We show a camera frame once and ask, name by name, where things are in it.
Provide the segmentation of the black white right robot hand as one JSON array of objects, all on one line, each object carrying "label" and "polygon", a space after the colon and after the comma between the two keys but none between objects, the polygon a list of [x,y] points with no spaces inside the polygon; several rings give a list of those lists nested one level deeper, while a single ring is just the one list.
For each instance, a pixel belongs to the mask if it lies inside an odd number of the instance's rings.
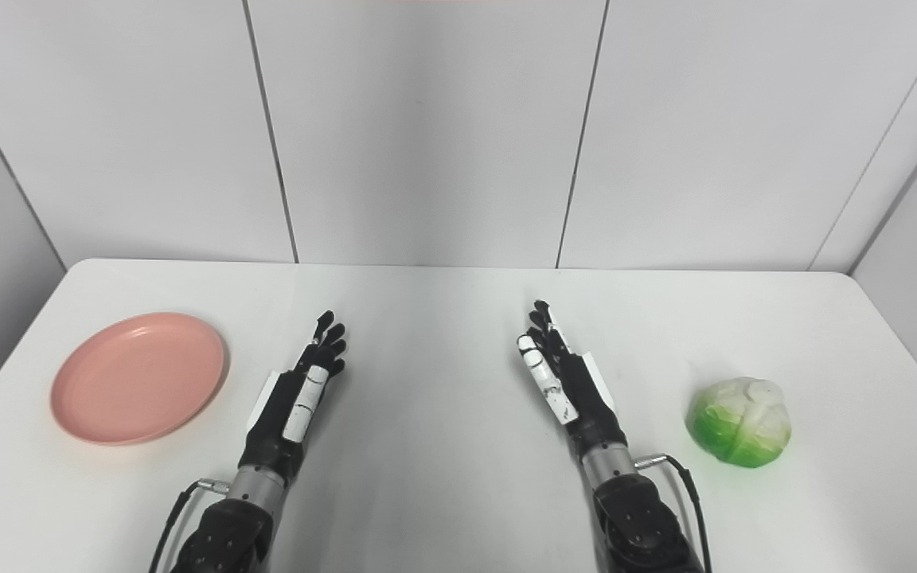
[{"label": "black white right robot hand", "polygon": [[586,355],[568,348],[550,305],[535,301],[529,319],[531,326],[517,338],[521,361],[568,433],[576,457],[582,459],[596,447],[625,446],[625,432],[600,391],[599,377],[591,373]]}]

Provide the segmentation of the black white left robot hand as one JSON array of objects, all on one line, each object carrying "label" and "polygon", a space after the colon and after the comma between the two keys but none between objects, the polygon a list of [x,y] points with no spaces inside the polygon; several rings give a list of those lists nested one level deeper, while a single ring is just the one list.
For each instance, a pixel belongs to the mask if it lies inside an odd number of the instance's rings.
[{"label": "black white left robot hand", "polygon": [[264,471],[287,487],[306,453],[306,436],[329,381],[345,369],[345,324],[327,310],[310,342],[290,370],[277,374],[257,419],[245,438],[239,467]]}]

